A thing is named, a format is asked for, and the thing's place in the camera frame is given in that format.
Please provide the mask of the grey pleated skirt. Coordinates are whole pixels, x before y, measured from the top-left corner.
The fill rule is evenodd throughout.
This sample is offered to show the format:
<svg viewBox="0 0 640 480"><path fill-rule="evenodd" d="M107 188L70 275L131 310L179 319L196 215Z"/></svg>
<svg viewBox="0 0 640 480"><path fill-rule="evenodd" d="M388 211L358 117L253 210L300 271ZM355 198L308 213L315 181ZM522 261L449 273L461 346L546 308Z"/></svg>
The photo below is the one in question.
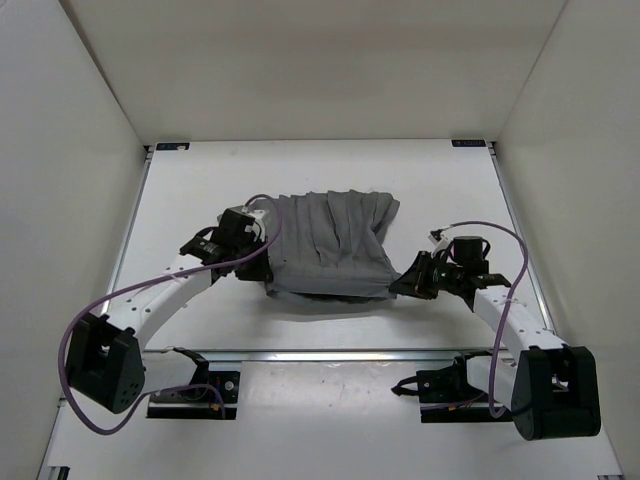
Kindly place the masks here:
<svg viewBox="0 0 640 480"><path fill-rule="evenodd" d="M383 242L399 208L390 193L356 190L255 199L248 211L262 210L263 233L277 240L235 275L300 304L394 299L389 287L400 274Z"/></svg>

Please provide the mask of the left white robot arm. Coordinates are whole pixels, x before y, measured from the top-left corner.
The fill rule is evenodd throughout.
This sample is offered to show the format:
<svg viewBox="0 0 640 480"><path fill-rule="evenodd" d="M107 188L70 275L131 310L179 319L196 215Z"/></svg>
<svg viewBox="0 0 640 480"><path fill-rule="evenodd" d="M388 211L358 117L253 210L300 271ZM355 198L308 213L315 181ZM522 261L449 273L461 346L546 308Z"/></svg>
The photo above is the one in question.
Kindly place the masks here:
<svg viewBox="0 0 640 480"><path fill-rule="evenodd" d="M200 354L178 346L149 353L152 337L195 296L235 274L266 281L267 249L280 226L275 207L227 209L217 225L197 232L179 250L157 282L122 290L123 302L107 313L81 315L64 360L67 386L113 414L146 394L177 388L188 398L203 395L209 367Z"/></svg>

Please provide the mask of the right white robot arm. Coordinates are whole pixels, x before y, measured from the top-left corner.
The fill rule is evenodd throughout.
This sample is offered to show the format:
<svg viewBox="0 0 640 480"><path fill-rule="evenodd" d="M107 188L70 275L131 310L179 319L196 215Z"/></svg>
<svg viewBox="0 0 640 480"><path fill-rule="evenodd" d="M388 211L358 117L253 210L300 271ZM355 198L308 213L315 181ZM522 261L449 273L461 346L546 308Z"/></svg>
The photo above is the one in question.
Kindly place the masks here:
<svg viewBox="0 0 640 480"><path fill-rule="evenodd" d="M601 412L593 354L570 346L537 323L489 267L490 243L479 236L448 241L434 235L435 252L421 251L390 286L396 295L434 300L445 292L464 301L496 334L511 358L488 350L462 352L437 370L419 370L392 389L418 398L421 420L490 421L492 409L526 440L593 437Z"/></svg>

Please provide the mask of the left blue corner label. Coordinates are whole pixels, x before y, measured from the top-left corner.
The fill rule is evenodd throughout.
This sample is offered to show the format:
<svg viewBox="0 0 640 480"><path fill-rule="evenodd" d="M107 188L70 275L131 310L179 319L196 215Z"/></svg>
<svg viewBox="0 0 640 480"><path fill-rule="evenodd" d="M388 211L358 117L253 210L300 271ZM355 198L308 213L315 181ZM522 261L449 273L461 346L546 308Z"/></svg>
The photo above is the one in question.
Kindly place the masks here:
<svg viewBox="0 0 640 480"><path fill-rule="evenodd" d="M189 142L160 142L155 146L156 151L186 151L189 148Z"/></svg>

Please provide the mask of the blue corner label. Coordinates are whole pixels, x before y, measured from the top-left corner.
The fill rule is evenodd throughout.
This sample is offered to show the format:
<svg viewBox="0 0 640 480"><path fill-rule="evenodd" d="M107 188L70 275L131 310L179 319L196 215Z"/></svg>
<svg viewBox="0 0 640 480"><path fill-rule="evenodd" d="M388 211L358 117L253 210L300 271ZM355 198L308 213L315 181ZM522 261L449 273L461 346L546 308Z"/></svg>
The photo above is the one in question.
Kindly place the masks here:
<svg viewBox="0 0 640 480"><path fill-rule="evenodd" d="M485 148L486 142L480 139L452 139L451 145L454 148Z"/></svg>
<svg viewBox="0 0 640 480"><path fill-rule="evenodd" d="M155 146L156 151L186 151L189 148L189 142L160 142Z"/></svg>

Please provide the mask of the right blue corner label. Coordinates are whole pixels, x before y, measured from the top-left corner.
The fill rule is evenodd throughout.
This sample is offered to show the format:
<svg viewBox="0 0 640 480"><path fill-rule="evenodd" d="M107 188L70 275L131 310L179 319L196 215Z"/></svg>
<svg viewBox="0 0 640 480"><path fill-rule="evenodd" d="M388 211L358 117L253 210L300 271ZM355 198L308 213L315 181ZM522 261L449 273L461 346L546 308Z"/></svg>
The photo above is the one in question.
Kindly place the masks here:
<svg viewBox="0 0 640 480"><path fill-rule="evenodd" d="M452 139L451 145L454 148L485 148L486 142L480 139Z"/></svg>

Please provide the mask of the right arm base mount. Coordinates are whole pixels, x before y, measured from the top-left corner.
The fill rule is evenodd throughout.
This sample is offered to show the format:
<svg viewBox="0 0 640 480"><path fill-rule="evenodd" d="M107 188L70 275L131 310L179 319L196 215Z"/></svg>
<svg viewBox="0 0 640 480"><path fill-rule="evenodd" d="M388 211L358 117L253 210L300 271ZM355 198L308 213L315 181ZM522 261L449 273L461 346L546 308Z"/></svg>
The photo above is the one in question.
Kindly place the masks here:
<svg viewBox="0 0 640 480"><path fill-rule="evenodd" d="M462 353L439 369L422 369L398 381L391 392L418 400L423 424L473 424L512 421L511 391L515 368L498 364L494 407L503 409L495 418L488 408L488 376L491 354L486 351Z"/></svg>

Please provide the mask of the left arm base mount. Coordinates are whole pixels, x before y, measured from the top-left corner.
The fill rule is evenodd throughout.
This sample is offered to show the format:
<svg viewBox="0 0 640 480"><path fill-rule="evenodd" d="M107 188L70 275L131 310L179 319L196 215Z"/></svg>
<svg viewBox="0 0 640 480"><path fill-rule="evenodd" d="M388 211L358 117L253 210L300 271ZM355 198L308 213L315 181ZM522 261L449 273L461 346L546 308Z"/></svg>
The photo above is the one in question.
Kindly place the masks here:
<svg viewBox="0 0 640 480"><path fill-rule="evenodd" d="M201 356L189 389L154 393L146 417L162 420L236 419L240 393L241 363L216 361Z"/></svg>

